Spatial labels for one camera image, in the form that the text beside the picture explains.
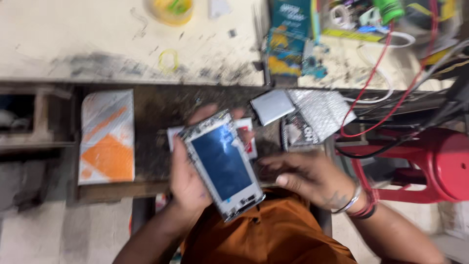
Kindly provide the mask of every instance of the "red label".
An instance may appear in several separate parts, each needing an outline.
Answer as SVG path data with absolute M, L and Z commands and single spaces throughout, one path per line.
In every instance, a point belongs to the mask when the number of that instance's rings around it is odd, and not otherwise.
M 244 130 L 244 131 L 249 131 L 249 127 L 248 126 L 242 126 L 242 127 L 238 127 L 238 129 L 241 129 L 241 130 Z M 245 148 L 247 153 L 251 153 L 252 152 L 252 145 L 251 145 L 251 141 L 249 141 L 248 144 L 246 144 Z

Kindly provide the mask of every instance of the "red wire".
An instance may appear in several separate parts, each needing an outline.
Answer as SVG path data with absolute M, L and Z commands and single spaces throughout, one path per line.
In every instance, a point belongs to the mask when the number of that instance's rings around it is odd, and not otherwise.
M 348 110 L 347 114 L 345 115 L 344 117 L 344 120 L 342 121 L 342 125 L 340 126 L 340 134 L 343 136 L 343 137 L 346 137 L 346 138 L 352 138 L 352 137 L 356 137 L 356 136 L 360 136 L 360 135 L 363 135 L 365 134 L 366 132 L 369 132 L 373 129 L 375 129 L 376 127 L 378 127 L 379 125 L 381 125 L 382 123 L 384 123 L 398 108 L 399 106 L 401 106 L 402 102 L 404 101 L 404 99 L 406 99 L 407 95 L 410 93 L 412 87 L 414 87 L 415 85 L 415 82 L 417 81 L 417 79 L 420 77 L 420 75 L 422 74 L 423 70 L 425 69 L 425 65 L 427 64 L 427 61 L 429 59 L 429 56 L 431 54 L 431 51 L 433 50 L 433 43 L 435 42 L 435 39 L 436 39 L 436 36 L 437 36 L 437 33 L 438 33 L 438 6 L 437 6 L 437 0 L 430 0 L 430 9 L 431 9 L 431 12 L 432 12 L 432 23 L 431 23 L 431 39 L 430 39 L 430 43 L 428 45 L 428 49 L 427 49 L 427 55 L 425 56 L 424 60 L 422 61 L 421 63 L 421 67 L 420 67 L 420 71 L 419 73 L 416 74 L 415 78 L 412 80 L 412 83 L 409 85 L 409 87 L 407 88 L 407 91 L 403 94 L 403 96 L 401 97 L 401 99 L 399 100 L 399 102 L 397 102 L 397 104 L 394 106 L 394 108 L 391 110 L 391 112 L 389 112 L 381 121 L 379 121 L 377 124 L 375 124 L 374 126 L 372 126 L 371 128 L 363 131 L 363 132 L 360 132 L 358 134 L 355 134 L 355 135 L 348 135 L 345 133 L 344 131 L 344 124 L 345 124 L 345 120 L 347 119 L 347 116 L 350 114 L 350 112 L 353 110 L 353 108 L 355 107 L 357 101 L 360 99 L 360 97 L 362 96 L 362 94 L 364 93 L 366 87 L 368 87 L 368 84 L 371 82 L 371 79 L 373 78 L 373 75 L 376 71 L 376 68 L 378 67 L 380 61 L 382 60 L 383 58 L 383 55 L 384 53 L 386 52 L 386 49 L 388 48 L 389 46 L 389 43 L 388 43 L 388 39 L 390 38 L 391 36 L 391 32 L 393 30 L 393 22 L 391 22 L 391 28 L 390 28 L 390 31 L 389 31 L 389 34 L 387 36 L 387 39 L 386 39 L 386 45 L 385 47 L 383 48 L 383 52 L 381 53 L 381 56 L 379 57 L 379 60 L 378 62 L 376 63 L 376 66 L 373 68 L 373 70 L 371 71 L 371 75 L 370 75 L 370 78 L 368 79 L 368 81 L 366 82 L 365 84 L 365 87 L 362 88 L 362 90 L 360 91 L 359 95 L 357 96 L 357 98 L 355 99 L 355 101 L 353 102 L 353 104 L 350 106 L 350 110 Z

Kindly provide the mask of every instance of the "black wristband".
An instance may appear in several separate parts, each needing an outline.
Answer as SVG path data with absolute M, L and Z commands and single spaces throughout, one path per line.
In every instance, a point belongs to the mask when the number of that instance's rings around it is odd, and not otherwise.
M 373 208 L 367 214 L 362 215 L 362 216 L 358 216 L 358 217 L 352 217 L 352 218 L 359 219 L 359 220 L 365 220 L 365 219 L 370 218 L 375 212 L 376 212 L 376 204 L 373 205 Z

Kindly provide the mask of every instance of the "finger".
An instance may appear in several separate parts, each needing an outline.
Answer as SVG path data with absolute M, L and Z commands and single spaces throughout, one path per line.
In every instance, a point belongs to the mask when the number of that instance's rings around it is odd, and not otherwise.
M 231 110 L 231 116 L 233 117 L 234 120 L 241 119 L 242 116 L 244 116 L 244 109 L 234 108 L 233 110 Z
M 282 162 L 292 168 L 304 167 L 308 164 L 307 158 L 299 153 L 283 153 L 278 156 L 265 157 L 259 162 L 263 165 Z
M 238 129 L 238 134 L 241 140 L 243 141 L 244 144 L 247 144 L 251 142 L 251 139 L 254 138 L 254 132 L 253 131 L 247 131 L 243 129 Z
M 171 177 L 173 181 L 189 180 L 190 173 L 187 168 L 189 164 L 189 157 L 187 156 L 187 149 L 182 139 L 173 136 L 174 150 L 171 156 Z
M 277 177 L 277 184 L 305 198 L 311 196 L 310 183 L 294 173 L 283 173 Z
M 191 118 L 189 118 L 188 123 L 189 125 L 199 123 L 200 121 L 213 116 L 213 114 L 215 114 L 217 110 L 218 110 L 218 106 L 217 104 L 214 104 L 214 103 L 201 107 L 195 111 L 195 113 L 191 116 Z
M 282 167 L 283 167 L 282 162 L 276 162 L 276 163 L 271 163 L 271 164 L 267 165 L 267 168 L 269 168 L 269 170 L 271 170 L 271 171 L 280 170 Z

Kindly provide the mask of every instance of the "workbench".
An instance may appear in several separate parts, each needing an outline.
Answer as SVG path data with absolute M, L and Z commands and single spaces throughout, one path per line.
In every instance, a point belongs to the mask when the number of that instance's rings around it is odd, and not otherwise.
M 263 8 L 263 0 L 227 0 L 231 13 L 216 20 L 208 18 L 208 1 L 195 1 L 192 19 L 181 27 L 158 22 L 146 1 L 0 1 L 0 81 L 77 84 L 75 109 L 87 93 L 134 88 L 135 182 L 82 186 L 74 193 L 79 200 L 109 201 L 165 191 L 166 128 L 184 124 L 198 105 L 248 106 L 252 98 L 271 88 L 263 87 L 263 72 L 253 64 L 261 61 L 254 14 Z M 353 98 L 372 68 L 357 54 L 363 42 L 323 36 L 321 43 L 329 48 L 323 56 L 327 76 L 304 76 L 278 87 L 338 89 Z M 376 59 L 382 48 L 363 49 Z M 177 63 L 165 54 L 168 50 L 175 51 Z M 172 65 L 176 69 L 167 70 Z M 391 77 L 393 88 L 403 91 L 419 63 L 408 48 L 390 49 L 381 68 Z M 419 90 L 438 91 L 451 83 L 431 80 Z M 376 99 L 384 96 L 387 87 L 381 77 L 375 77 L 369 89 L 364 98 Z M 255 118 L 251 110 L 246 116 Z M 253 123 L 259 155 L 280 151 L 278 123 L 268 127 L 258 126 L 255 119 Z
M 259 157 L 281 151 L 279 121 L 261 126 L 249 105 L 251 99 L 267 91 L 263 88 L 95 85 L 77 87 L 77 99 L 82 100 L 89 93 L 119 88 L 134 90 L 135 181 L 78 186 L 76 196 L 82 202 L 108 201 L 129 196 L 145 197 L 167 191 L 171 154 L 166 130 L 168 127 L 185 125 L 197 107 L 211 102 L 217 103 L 219 109 L 246 109 L 244 117 L 252 118 Z M 259 176 L 264 186 L 275 181 L 275 178 Z
M 254 17 L 266 1 L 227 0 L 232 11 L 218 19 L 209 19 L 208 2 L 195 1 L 192 19 L 170 27 L 153 17 L 145 0 L 3 0 L 0 80 L 262 86 L 263 72 L 253 65 L 261 60 Z M 357 54 L 362 42 L 323 36 L 321 43 L 329 48 L 327 76 L 301 77 L 297 85 L 361 88 L 371 70 Z M 169 49 L 177 54 L 174 71 L 167 70 L 172 55 L 162 55 Z M 363 49 L 375 60 L 381 52 Z M 407 48 L 390 49 L 381 65 L 396 90 L 405 90 L 419 68 Z M 376 77 L 370 89 L 387 87 Z M 420 89 L 441 86 L 427 82 Z

